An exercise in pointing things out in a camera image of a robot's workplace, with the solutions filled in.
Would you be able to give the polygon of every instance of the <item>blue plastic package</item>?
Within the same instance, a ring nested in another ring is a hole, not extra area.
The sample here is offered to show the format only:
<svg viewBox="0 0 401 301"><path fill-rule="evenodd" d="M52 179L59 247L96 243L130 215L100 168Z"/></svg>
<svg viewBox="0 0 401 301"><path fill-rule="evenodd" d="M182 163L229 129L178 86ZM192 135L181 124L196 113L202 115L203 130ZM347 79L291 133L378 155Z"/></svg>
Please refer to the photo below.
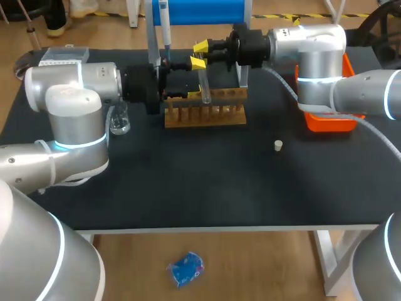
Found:
<svg viewBox="0 0 401 301"><path fill-rule="evenodd" d="M167 269L171 271L177 287L180 288L195 280L203 273L205 266L201 257L193 252L189 252L183 259L173 265L169 265Z"/></svg>

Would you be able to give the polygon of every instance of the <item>blue cylinder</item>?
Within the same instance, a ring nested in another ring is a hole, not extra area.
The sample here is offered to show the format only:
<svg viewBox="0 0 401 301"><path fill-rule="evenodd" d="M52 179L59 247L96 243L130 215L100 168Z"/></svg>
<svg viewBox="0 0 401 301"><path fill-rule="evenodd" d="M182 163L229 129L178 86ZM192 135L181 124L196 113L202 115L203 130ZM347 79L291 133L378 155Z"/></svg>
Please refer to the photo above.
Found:
<svg viewBox="0 0 401 301"><path fill-rule="evenodd" d="M169 0L170 25L244 22L245 0ZM160 26L159 1L153 0L154 25Z"/></svg>

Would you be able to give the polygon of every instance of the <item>small glass beaker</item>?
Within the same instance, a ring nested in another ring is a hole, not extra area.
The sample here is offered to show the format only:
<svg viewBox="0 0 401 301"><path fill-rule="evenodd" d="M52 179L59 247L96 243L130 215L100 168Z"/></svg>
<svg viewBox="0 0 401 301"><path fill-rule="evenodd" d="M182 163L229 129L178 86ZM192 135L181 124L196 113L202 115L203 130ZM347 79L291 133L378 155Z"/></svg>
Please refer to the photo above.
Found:
<svg viewBox="0 0 401 301"><path fill-rule="evenodd" d="M131 129L130 120L128 119L127 103L121 100L112 111L110 118L110 131L115 135L123 135Z"/></svg>

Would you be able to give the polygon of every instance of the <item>yellow and black tape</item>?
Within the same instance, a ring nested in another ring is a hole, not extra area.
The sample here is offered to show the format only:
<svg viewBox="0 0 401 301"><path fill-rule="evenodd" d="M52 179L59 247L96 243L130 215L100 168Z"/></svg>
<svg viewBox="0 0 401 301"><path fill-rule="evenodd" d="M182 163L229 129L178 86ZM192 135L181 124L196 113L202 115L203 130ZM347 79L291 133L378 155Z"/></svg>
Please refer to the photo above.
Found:
<svg viewBox="0 0 401 301"><path fill-rule="evenodd" d="M89 14L89 16L98 16L98 17L123 17L123 18L127 18L128 14L111 14L111 13L102 13L100 11L97 11L93 14ZM144 14L139 14L138 18L144 18L145 15Z"/></svg>
<svg viewBox="0 0 401 301"><path fill-rule="evenodd" d="M341 18L367 18L369 14L342 14ZM253 19L286 19L290 20L294 25L300 24L301 18L331 18L331 14L254 14Z"/></svg>
<svg viewBox="0 0 401 301"><path fill-rule="evenodd" d="M101 17L128 17L127 14L110 14L110 13L101 13L99 11L90 14L90 16L101 16ZM342 14L341 18L367 18L369 14ZM144 18L144 14L139 14L139 18ZM331 18L331 14L254 14L252 15L253 19L286 19L293 22L294 25L299 25L299 21L301 18Z"/></svg>

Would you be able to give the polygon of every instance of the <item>wooden floor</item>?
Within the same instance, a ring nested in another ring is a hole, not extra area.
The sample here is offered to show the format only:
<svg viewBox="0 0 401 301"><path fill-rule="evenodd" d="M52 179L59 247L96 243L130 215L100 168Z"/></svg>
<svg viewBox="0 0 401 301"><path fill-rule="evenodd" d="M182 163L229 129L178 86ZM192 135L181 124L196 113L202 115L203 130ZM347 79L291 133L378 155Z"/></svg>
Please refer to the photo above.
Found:
<svg viewBox="0 0 401 301"><path fill-rule="evenodd" d="M338 7L340 0L333 1ZM348 0L345 13L371 13L375 0ZM320 0L254 0L254 14L327 13ZM346 28L363 19L342 19ZM327 23L327 19L301 19L301 24ZM88 17L75 22L57 40L45 37L42 19L34 22L42 46L74 44L90 48L146 48L144 20L130 29L123 18ZM284 19L253 19L252 27L267 31L291 26ZM174 48L190 48L205 38L224 38L230 26L172 28ZM23 23L0 23L0 129L19 87L13 64L30 50ZM314 243L307 232L196 233L162 235L102 235L98 249L107 271L104 301L131 300L333 300L323 292ZM194 283L177 290L165 270L186 252L198 253L206 270ZM350 301L350 292L337 298Z"/></svg>

